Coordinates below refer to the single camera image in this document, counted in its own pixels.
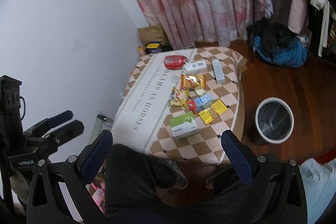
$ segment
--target low table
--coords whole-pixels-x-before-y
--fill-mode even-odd
[[[185,55],[188,62],[204,59],[208,71],[205,89],[211,97],[221,99],[228,110],[209,125],[195,115],[199,133],[176,140],[169,120],[188,112],[184,107],[169,107],[172,87],[179,89],[182,70],[167,70],[163,59],[167,55]],[[211,60],[221,61],[225,83],[214,79]],[[241,139],[244,127],[244,96],[240,83],[246,70],[246,59],[226,47],[205,47],[146,55],[131,72],[112,128],[114,143],[122,143],[148,155],[190,163],[220,165],[229,160],[221,147],[221,134],[231,129]],[[192,99],[197,95],[190,93]]]

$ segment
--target trash can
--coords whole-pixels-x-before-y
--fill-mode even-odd
[[[251,140],[255,145],[280,144],[293,132],[294,116],[291,108],[281,99],[263,100],[255,112]]]

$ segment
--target power strip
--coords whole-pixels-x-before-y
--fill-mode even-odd
[[[87,144],[92,144],[95,141],[95,139],[98,137],[98,135],[101,133],[101,127],[103,126],[103,123],[104,123],[102,116],[106,119],[106,115],[102,112],[99,112],[93,123],[93,128],[90,131],[90,138]]]

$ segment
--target yellow snack package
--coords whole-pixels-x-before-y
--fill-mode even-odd
[[[222,100],[215,101],[210,106],[219,116],[222,115],[225,111],[227,111],[226,105],[222,102]]]
[[[216,120],[220,115],[227,111],[227,107],[221,100],[215,101],[210,107],[199,112],[199,116],[203,122],[208,125]]]
[[[184,106],[186,107],[186,104],[189,99],[189,90],[178,90],[176,88],[173,88],[173,91],[170,94],[169,97],[169,105],[170,106]]]
[[[194,90],[198,86],[204,89],[205,87],[204,75],[182,75],[180,90]]]
[[[211,107],[203,109],[198,114],[206,125],[218,118],[218,114]]]

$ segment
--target blue bag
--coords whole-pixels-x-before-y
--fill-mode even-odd
[[[286,48],[279,48],[277,46],[272,59],[265,54],[259,37],[254,37],[254,44],[261,58],[272,64],[298,68],[307,60],[308,48],[304,47],[297,37],[294,37]]]

